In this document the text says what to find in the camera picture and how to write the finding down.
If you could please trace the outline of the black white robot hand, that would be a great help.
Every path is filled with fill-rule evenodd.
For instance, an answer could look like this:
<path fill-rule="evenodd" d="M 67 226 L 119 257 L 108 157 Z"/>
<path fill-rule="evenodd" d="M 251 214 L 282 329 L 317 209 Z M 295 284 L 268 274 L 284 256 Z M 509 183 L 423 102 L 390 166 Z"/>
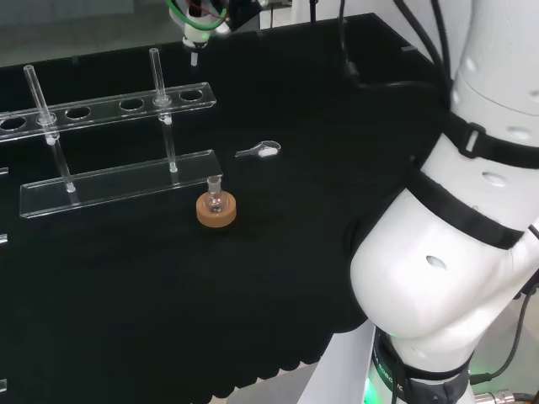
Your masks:
<path fill-rule="evenodd" d="M 196 67 L 213 35 L 228 35 L 228 1 L 166 1 L 169 16 L 182 31 L 182 44 Z"/>

